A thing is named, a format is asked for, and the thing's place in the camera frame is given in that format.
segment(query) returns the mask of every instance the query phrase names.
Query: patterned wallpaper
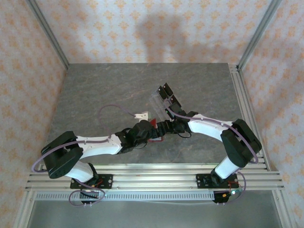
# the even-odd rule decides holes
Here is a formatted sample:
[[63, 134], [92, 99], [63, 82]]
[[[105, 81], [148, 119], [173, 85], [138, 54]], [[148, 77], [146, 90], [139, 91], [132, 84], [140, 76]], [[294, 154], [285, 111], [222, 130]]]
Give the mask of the patterned wallpaper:
[[244, 76], [270, 160], [304, 227], [304, 4], [282, 1]]
[[25, 0], [0, 1], [0, 227], [14, 222], [65, 76]]
[[270, 0], [38, 0], [70, 63], [237, 64]]

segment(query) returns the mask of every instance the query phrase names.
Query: metal extrusion bar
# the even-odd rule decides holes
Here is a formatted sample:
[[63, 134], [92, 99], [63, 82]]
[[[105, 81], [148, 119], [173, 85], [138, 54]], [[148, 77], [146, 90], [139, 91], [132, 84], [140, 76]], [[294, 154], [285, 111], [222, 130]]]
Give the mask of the metal extrusion bar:
[[265, 29], [267, 28], [267, 25], [269, 24], [271, 18], [275, 14], [276, 9], [280, 5], [281, 1], [282, 0], [272, 0], [271, 3], [269, 4], [268, 9], [266, 10], [261, 22], [259, 23], [255, 33], [253, 34], [243, 56], [238, 64], [238, 69], [243, 69], [243, 67], [245, 66], [248, 58], [253, 53], [257, 43], [261, 39]]
[[69, 62], [67, 60], [67, 57], [66, 57], [65, 53], [63, 52], [63, 50], [61, 49], [53, 31], [51, 30], [47, 20], [45, 19], [42, 11], [39, 8], [37, 2], [35, 0], [27, 0], [27, 3], [28, 3], [28, 6], [33, 11], [34, 15], [36, 16], [37, 20], [39, 21], [43, 31], [45, 32], [47, 38], [51, 42], [53, 48], [57, 52], [62, 64], [64, 65], [64, 67], [67, 70], [69, 67]]
[[286, 191], [274, 190], [272, 193], [282, 227], [297, 228], [298, 226], [295, 222], [295, 217], [293, 215]]
[[264, 158], [264, 162], [266, 164], [266, 167], [268, 170], [271, 170], [270, 164], [269, 164], [269, 158], [267, 155], [267, 152], [265, 151], [265, 147], [263, 145], [262, 137], [259, 133], [259, 130], [257, 128], [257, 123], [253, 115], [253, 107], [249, 100], [248, 96], [248, 90], [244, 83], [244, 77], [242, 70], [237, 70], [236, 65], [229, 65], [233, 85], [235, 87], [235, 91], [237, 94], [237, 100], [241, 109], [242, 117], [248, 124], [248, 126], [252, 129], [253, 133], [257, 136], [259, 141], [262, 144], [262, 150], [259, 152]]
[[[124, 191], [200, 191], [195, 175], [210, 173], [216, 165], [199, 164], [117, 164], [96, 165], [97, 173], [111, 173], [113, 187], [109, 192]], [[242, 170], [247, 181], [247, 190], [284, 189], [279, 172], [268, 172], [265, 164], [249, 165]], [[239, 183], [244, 184], [238, 175]], [[49, 179], [45, 173], [31, 173], [26, 189], [34, 191], [71, 191], [71, 179]]]
[[[69, 191], [39, 191], [35, 200], [43, 201], [67, 201], [71, 192]], [[95, 199], [80, 194], [73, 194], [72, 200], [85, 199], [87, 201], [94, 201]], [[214, 200], [214, 193], [208, 190], [202, 191], [116, 191], [108, 192], [103, 198], [103, 201], [201, 201]]]
[[13, 228], [27, 227], [34, 206], [36, 193], [37, 192], [35, 191], [24, 192], [19, 211], [14, 221]]

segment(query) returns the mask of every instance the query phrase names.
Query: gray marble table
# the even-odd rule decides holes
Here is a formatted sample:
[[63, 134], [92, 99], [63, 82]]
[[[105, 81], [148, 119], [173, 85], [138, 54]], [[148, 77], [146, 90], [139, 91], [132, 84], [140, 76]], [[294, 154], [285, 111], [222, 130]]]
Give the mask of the gray marble table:
[[[99, 108], [118, 104], [133, 113], [149, 111], [158, 118], [149, 99], [168, 83], [186, 112], [234, 121], [241, 118], [228, 64], [72, 64], [67, 72], [48, 141], [72, 130], [76, 135], [106, 136], [97, 119]], [[137, 121], [115, 107], [102, 112], [112, 133], [133, 127]], [[100, 155], [85, 161], [114, 163], [218, 163], [226, 156], [221, 142], [202, 134], [189, 139], [166, 135], [163, 142], [150, 142], [140, 150], [121, 155]]]

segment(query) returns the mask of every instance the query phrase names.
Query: black cable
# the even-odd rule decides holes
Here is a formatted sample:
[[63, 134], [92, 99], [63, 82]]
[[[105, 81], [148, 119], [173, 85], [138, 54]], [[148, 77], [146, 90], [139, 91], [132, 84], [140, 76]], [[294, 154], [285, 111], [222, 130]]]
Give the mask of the black cable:
[[138, 150], [140, 150], [140, 149], [142, 149], [142, 148], [144, 148], [146, 145], [147, 145], [147, 143], [148, 143], [148, 141], [146, 141], [146, 144], [143, 146], [143, 147], [141, 147], [141, 148], [134, 148], [134, 149], [138, 149]]
[[192, 136], [191, 132], [189, 132], [189, 134], [190, 134], [190, 136], [189, 136], [189, 137], [182, 136], [182, 135], [180, 135], [179, 133], [177, 133], [177, 134], [179, 135], [179, 137], [184, 138], [184, 139], [191, 138], [191, 136]]
[[90, 196], [90, 195], [87, 195], [87, 194], [85, 194], [85, 193], [83, 193], [83, 192], [81, 192], [80, 194], [81, 194], [81, 195], [84, 195], [84, 196], [87, 196], [88, 198], [98, 199], [97, 196]]

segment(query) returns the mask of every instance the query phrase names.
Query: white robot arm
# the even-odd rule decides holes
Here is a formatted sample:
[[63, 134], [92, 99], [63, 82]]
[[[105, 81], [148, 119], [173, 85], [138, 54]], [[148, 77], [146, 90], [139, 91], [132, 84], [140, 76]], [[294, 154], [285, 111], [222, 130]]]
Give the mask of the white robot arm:
[[126, 153], [139, 144], [147, 143], [149, 139], [189, 132], [205, 134], [223, 142], [227, 157], [211, 172], [210, 180], [206, 180], [216, 186], [236, 170], [245, 167], [262, 149], [245, 121], [220, 121], [196, 112], [186, 113], [176, 98], [172, 99], [173, 92], [167, 84], [160, 86], [158, 91], [163, 101], [170, 101], [170, 106], [166, 107], [170, 120], [159, 122], [154, 127], [143, 119], [133, 128], [105, 137], [87, 138], [75, 136], [72, 131], [65, 132], [41, 151], [44, 155], [61, 147], [44, 157], [49, 177], [55, 179], [68, 176], [92, 186], [98, 181], [95, 169], [92, 164], [81, 162], [81, 159], [101, 154]]

